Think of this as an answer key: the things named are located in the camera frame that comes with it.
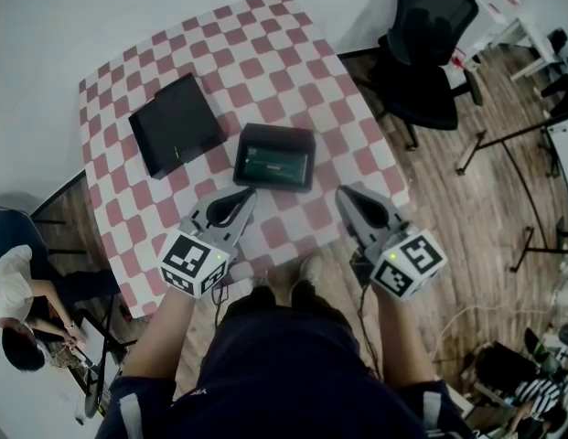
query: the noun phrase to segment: chair seat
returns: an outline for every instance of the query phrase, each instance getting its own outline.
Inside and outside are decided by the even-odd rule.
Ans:
[[[370,75],[388,112],[420,127],[456,130],[455,99],[440,67],[404,65],[388,53]]]

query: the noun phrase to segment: hand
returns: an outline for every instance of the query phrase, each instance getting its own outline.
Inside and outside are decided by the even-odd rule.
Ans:
[[[71,337],[70,335],[63,335],[63,337],[64,337],[64,345],[66,345],[70,349],[75,348],[76,345],[78,344],[78,341],[76,340],[75,337]]]
[[[71,337],[76,338],[78,343],[86,343],[86,334],[80,328],[76,327],[76,325],[66,327],[66,331]]]

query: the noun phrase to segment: navy t-shirt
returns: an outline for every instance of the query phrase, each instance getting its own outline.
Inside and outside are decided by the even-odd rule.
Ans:
[[[344,327],[293,310],[227,320],[196,389],[172,402],[175,388],[121,377],[97,438],[474,437],[443,382],[394,391]]]

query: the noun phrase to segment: striped shirt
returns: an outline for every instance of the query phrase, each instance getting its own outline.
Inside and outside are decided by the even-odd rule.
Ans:
[[[560,399],[560,388],[551,380],[539,378],[531,382],[523,381],[515,390],[518,403],[533,402],[531,417],[541,420],[541,415],[551,410]]]

